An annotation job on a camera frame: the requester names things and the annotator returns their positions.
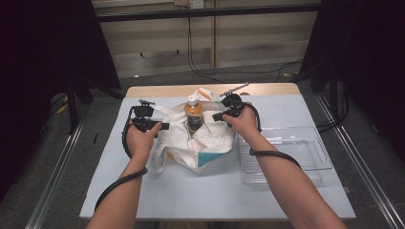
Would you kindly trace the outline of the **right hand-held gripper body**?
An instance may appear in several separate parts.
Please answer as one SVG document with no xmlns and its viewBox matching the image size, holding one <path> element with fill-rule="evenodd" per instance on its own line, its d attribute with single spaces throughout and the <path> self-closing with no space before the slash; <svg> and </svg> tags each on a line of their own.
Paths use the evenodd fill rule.
<svg viewBox="0 0 405 229">
<path fill-rule="evenodd" d="M 222 103 L 227 108 L 227 110 L 224 111 L 225 115 L 238 117 L 242 113 L 242 110 L 245 108 L 245 103 L 242 101 L 241 97 L 238 94 L 236 94 L 236 91 L 246 86 L 248 86 L 248 83 L 230 89 L 222 94 L 222 96 L 224 97 Z"/>
</svg>

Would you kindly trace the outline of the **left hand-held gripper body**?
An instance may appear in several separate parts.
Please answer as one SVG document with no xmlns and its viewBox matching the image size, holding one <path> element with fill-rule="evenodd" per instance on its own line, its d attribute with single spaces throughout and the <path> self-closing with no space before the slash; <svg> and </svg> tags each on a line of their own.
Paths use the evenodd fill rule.
<svg viewBox="0 0 405 229">
<path fill-rule="evenodd" d="M 153 105 L 155 102 L 140 99 L 139 105 L 133 106 L 131 109 L 131 113 L 135 115 L 131 118 L 132 124 L 144 133 L 157 124 L 157 121 L 151 119 L 154 112 Z"/>
</svg>

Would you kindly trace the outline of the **white tote bag green orange shapes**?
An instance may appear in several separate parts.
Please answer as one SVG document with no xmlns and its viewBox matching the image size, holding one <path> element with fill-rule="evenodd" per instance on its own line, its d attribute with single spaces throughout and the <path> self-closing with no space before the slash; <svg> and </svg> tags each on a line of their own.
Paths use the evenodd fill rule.
<svg viewBox="0 0 405 229">
<path fill-rule="evenodd" d="M 212 115 L 225 111 L 217 94 L 199 88 L 191 96 L 202 106 L 202 126 L 193 135 L 187 126 L 184 111 L 186 102 L 172 108 L 155 105 L 154 109 L 164 115 L 168 130 L 158 134 L 159 146 L 153 154 L 152 165 L 161 173 L 169 157 L 194 172 L 201 172 L 212 160 L 226 154 L 233 147 L 235 131 L 223 121 L 215 121 Z"/>
</svg>

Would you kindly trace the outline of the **person's right hand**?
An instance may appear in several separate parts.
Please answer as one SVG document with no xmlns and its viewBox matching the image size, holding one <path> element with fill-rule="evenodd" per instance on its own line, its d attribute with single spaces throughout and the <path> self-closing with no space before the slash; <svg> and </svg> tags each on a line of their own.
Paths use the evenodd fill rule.
<svg viewBox="0 0 405 229">
<path fill-rule="evenodd" d="M 257 129 L 256 115 L 249 107 L 245 107 L 238 117 L 224 114 L 223 120 L 230 124 L 232 128 L 249 144 L 252 144 L 257 140 L 260 135 Z"/>
</svg>

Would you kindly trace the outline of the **person's left hand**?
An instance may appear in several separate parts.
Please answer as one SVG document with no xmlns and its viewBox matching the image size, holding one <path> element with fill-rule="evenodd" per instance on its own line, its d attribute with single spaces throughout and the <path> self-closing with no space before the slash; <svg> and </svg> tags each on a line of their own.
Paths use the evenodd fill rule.
<svg viewBox="0 0 405 229">
<path fill-rule="evenodd" d="M 151 130 L 144 133 L 134 125 L 130 125 L 127 131 L 126 143 L 132 159 L 148 159 L 154 145 L 154 138 L 160 131 L 160 128 L 161 123 L 158 122 Z"/>
</svg>

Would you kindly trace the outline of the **orange drink bottle white cap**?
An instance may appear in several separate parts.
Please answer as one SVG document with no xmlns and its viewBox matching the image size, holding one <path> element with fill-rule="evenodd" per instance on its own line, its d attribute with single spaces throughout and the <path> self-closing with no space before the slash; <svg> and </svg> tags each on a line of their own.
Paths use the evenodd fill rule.
<svg viewBox="0 0 405 229">
<path fill-rule="evenodd" d="M 203 107 L 195 95 L 189 95 L 184 105 L 187 127 L 191 135 L 195 134 L 203 124 Z"/>
</svg>

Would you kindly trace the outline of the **black metal stand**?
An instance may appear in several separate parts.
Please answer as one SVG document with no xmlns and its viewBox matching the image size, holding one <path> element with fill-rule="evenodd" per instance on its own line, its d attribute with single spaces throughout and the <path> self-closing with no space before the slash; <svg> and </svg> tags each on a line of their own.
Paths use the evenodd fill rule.
<svg viewBox="0 0 405 229">
<path fill-rule="evenodd" d="M 94 97 L 90 93 L 91 81 L 88 78 L 72 77 L 67 84 L 67 97 L 70 116 L 70 131 L 72 135 L 78 126 L 78 114 L 75 98 L 78 97 L 82 104 L 91 104 Z"/>
</svg>

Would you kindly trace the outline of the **light grey table mat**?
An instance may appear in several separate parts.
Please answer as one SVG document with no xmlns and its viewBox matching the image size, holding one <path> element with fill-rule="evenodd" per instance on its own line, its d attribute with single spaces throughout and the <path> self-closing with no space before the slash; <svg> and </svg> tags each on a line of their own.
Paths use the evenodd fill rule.
<svg viewBox="0 0 405 229">
<path fill-rule="evenodd" d="M 262 129 L 310 126 L 316 130 L 300 94 L 249 95 L 246 101 L 258 110 Z M 117 121 L 82 205 L 80 215 L 84 219 L 93 215 L 101 193 L 118 179 L 129 161 L 122 147 L 121 133 L 131 107 L 137 102 L 136 98 L 126 98 L 121 103 Z M 142 181 L 138 218 L 208 221 L 285 219 L 266 183 L 242 183 L 238 142 L 236 137 L 231 151 L 212 160 L 201 172 L 191 171 L 169 157 L 161 173 L 151 167 Z M 333 165 L 323 178 L 323 185 L 317 189 L 340 218 L 354 218 L 355 213 Z"/>
</svg>

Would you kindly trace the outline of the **clear plastic tray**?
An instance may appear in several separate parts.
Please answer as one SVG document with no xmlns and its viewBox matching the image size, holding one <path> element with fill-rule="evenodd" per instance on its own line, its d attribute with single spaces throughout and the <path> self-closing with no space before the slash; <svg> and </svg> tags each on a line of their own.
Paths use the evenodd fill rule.
<svg viewBox="0 0 405 229">
<path fill-rule="evenodd" d="M 323 178 L 332 169 L 332 165 L 325 146 L 313 127 L 263 128 L 261 134 L 277 150 L 292 156 L 317 187 L 323 185 Z M 241 136 L 238 139 L 242 183 L 266 183 L 257 159 L 249 154 L 249 145 Z"/>
</svg>

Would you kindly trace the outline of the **black horizontal bar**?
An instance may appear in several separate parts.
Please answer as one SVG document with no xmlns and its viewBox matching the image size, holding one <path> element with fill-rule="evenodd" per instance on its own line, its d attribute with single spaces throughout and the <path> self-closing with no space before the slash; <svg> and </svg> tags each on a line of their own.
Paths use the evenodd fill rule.
<svg viewBox="0 0 405 229">
<path fill-rule="evenodd" d="M 95 17 L 95 20 L 97 22 L 123 22 L 123 21 L 210 17 L 210 16 L 310 12 L 310 11 L 319 11 L 321 9 L 323 9 L 322 4 L 317 3 L 317 4 L 277 5 L 277 6 L 242 7 L 242 8 L 165 10 L 165 11 L 99 14 Z"/>
</svg>

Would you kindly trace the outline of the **black curtain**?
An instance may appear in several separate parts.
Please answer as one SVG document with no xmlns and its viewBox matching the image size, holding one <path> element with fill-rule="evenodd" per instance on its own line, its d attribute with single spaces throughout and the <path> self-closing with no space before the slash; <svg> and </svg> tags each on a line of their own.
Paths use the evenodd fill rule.
<svg viewBox="0 0 405 229">
<path fill-rule="evenodd" d="M 31 159 L 51 99 L 118 89 L 92 0 L 0 0 L 0 201 Z"/>
<path fill-rule="evenodd" d="M 321 0 L 300 74 L 336 77 L 405 161 L 405 0 Z"/>
</svg>

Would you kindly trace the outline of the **metal floor rail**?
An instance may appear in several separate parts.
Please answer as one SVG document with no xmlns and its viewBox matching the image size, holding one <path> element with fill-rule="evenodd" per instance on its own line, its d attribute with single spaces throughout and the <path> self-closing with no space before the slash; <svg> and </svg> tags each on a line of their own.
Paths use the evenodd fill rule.
<svg viewBox="0 0 405 229">
<path fill-rule="evenodd" d="M 316 98 L 318 99 L 326 117 L 329 119 L 330 124 L 332 124 L 333 130 L 345 148 L 345 151 L 351 159 L 357 173 L 367 187 L 367 190 L 373 198 L 373 202 L 376 204 L 379 212 L 382 214 L 391 229 L 405 229 L 405 221 L 401 218 L 396 207 L 374 177 L 366 161 L 353 143 L 350 135 L 342 125 L 336 124 L 328 100 L 323 94 L 317 94 Z"/>
<path fill-rule="evenodd" d="M 65 174 L 67 165 L 70 161 L 70 157 L 74 152 L 76 143 L 78 142 L 84 122 L 88 116 L 90 105 L 85 105 L 82 115 L 78 120 L 77 126 L 74 128 L 73 133 L 69 135 L 66 144 L 59 156 L 59 159 L 53 168 L 51 177 L 35 207 L 32 214 L 25 226 L 25 229 L 41 229 L 43 222 L 48 214 L 48 211 L 52 205 L 57 188 Z"/>
</svg>

